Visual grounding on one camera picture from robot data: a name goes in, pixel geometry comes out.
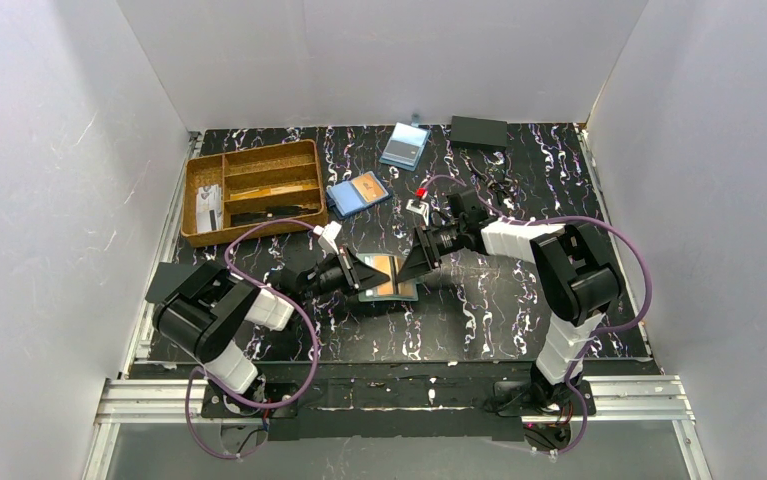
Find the orange vip card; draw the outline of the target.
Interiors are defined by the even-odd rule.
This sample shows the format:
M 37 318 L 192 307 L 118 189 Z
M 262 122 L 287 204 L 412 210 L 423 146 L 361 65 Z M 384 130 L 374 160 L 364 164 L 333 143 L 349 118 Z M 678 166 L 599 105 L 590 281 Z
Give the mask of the orange vip card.
M 415 301 L 418 298 L 416 280 L 410 279 L 397 283 L 394 287 L 394 294 L 401 300 Z
M 371 296 L 395 296 L 394 287 L 397 283 L 394 278 L 400 267 L 401 259 L 388 254 L 367 254 L 363 257 L 363 261 L 389 277 L 387 282 L 372 287 L 366 293 Z

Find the green card holder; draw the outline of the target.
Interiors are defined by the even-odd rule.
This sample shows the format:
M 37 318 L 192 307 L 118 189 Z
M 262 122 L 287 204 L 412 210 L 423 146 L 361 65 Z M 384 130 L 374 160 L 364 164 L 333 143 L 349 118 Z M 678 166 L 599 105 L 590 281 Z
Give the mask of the green card holder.
M 377 269 L 390 277 L 388 282 L 362 291 L 358 295 L 360 302 L 369 303 L 375 301 L 405 301 L 418 300 L 416 279 L 406 282 L 395 283 L 396 276 L 400 272 L 405 259 L 400 256 L 383 253 L 361 253 L 359 258 L 368 266 Z

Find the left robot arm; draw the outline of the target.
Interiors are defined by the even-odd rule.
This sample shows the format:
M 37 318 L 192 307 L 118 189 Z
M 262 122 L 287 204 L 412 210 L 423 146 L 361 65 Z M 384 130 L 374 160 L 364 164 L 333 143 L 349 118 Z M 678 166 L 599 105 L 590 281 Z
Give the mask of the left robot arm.
M 334 292 L 362 293 L 392 279 L 350 249 L 307 270 L 283 269 L 258 286 L 216 261 L 200 265 L 162 262 L 148 287 L 154 328 L 202 365 L 213 382 L 245 395 L 259 376 L 235 342 L 245 322 L 282 331 L 297 314 L 294 305 Z

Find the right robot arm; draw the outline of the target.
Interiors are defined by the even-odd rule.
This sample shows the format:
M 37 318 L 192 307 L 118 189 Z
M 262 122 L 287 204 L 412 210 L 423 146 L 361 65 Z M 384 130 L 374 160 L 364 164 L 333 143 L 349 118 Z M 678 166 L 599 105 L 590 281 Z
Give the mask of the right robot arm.
M 397 282 L 420 277 L 452 252 L 468 249 L 484 256 L 535 265 L 550 310 L 550 324 L 537 356 L 534 382 L 545 387 L 568 382 L 582 370 L 583 351 L 625 281 L 600 229 L 605 222 L 583 216 L 524 222 L 490 212 L 474 191 L 447 198 L 447 223 L 418 227 Z

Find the blue card holder orange card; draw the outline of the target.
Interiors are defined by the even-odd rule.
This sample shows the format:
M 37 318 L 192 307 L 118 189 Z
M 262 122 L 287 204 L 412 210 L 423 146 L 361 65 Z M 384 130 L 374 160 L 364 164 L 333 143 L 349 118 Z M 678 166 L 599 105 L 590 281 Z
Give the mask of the blue card holder orange card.
M 349 218 L 391 197 L 374 172 L 330 186 L 325 195 L 328 207 L 340 219 Z

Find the black cards in tray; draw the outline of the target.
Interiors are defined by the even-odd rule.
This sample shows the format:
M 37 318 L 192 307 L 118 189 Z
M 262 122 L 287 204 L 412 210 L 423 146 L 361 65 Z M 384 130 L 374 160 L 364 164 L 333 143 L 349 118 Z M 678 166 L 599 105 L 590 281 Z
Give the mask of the black cards in tray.
M 238 227 L 249 224 L 268 222 L 275 219 L 293 218 L 317 213 L 313 207 L 302 205 L 286 205 L 267 207 L 261 211 L 235 213 L 230 216 L 230 226 Z

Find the orange card in tray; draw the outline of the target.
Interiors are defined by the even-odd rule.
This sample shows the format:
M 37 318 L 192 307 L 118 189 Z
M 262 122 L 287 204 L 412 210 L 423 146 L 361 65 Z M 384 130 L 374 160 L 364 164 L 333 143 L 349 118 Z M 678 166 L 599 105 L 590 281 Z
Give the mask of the orange card in tray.
M 303 191 L 305 189 L 306 189 L 306 186 L 304 185 L 265 187 L 265 188 L 251 189 L 251 190 L 233 193 L 229 195 L 229 199 L 231 201 L 235 201 L 235 200 L 263 198 L 263 197 L 268 197 L 268 196 L 273 196 L 278 194 Z

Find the blue card holder grey card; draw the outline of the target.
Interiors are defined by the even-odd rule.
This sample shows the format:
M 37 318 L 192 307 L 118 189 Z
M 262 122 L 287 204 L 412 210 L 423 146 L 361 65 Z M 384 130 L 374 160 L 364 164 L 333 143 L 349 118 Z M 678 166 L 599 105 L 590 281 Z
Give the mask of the blue card holder grey card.
M 415 171 L 430 131 L 411 124 L 396 123 L 380 162 L 408 171 Z

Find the white cards in tray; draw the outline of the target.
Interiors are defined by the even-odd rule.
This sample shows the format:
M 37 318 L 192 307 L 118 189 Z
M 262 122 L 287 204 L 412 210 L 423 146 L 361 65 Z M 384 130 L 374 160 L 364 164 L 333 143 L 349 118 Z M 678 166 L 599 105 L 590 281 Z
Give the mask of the white cards in tray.
M 223 228 L 223 191 L 219 184 L 199 187 L 195 196 L 195 220 L 198 234 Z

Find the black binder clips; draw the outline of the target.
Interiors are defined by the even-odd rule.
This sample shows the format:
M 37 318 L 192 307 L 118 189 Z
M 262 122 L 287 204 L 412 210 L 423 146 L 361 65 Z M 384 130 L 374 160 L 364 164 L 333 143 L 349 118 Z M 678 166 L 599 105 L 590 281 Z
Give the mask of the black binder clips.
M 492 195 L 499 206 L 506 206 L 514 200 L 516 184 L 504 171 L 496 169 L 492 163 L 481 170 L 472 159 L 467 160 L 467 166 L 476 182 Z

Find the black box at back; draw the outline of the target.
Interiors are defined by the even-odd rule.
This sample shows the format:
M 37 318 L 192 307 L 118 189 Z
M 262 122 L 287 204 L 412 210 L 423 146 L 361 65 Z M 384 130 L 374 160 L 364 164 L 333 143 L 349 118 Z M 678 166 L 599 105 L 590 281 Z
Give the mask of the black box at back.
M 505 151 L 508 146 L 508 123 L 453 116 L 449 140 L 454 148 Z

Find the woven brown organizer tray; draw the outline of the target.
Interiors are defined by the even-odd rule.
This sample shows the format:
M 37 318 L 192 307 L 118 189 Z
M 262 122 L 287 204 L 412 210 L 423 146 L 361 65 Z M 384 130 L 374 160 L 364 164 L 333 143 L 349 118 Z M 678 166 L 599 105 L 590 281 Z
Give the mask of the woven brown organizer tray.
M 208 155 L 186 164 L 180 235 L 193 247 L 229 244 L 257 226 L 263 228 L 254 238 L 301 229 L 285 218 L 317 226 L 328 217 L 312 140 Z

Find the black wallet at left edge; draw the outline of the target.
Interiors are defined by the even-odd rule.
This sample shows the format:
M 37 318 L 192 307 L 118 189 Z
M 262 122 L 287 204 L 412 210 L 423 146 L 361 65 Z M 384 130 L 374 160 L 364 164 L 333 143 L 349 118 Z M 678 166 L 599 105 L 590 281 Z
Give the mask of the black wallet at left edge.
M 150 304 L 162 302 L 197 269 L 197 265 L 160 262 L 148 286 L 145 301 Z

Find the aluminium frame rail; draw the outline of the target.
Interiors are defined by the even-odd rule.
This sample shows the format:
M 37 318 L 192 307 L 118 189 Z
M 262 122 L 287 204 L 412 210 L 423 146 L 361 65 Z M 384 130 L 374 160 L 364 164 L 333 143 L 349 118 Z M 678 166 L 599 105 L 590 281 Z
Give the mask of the aluminium frame rail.
M 691 479 L 710 479 L 711 471 L 695 430 L 695 415 L 677 375 L 590 376 L 596 414 L 592 421 L 668 421 L 672 424 Z M 187 413 L 185 380 L 111 380 L 103 389 L 94 419 L 94 437 L 85 479 L 101 479 L 109 471 L 121 424 L 176 424 Z

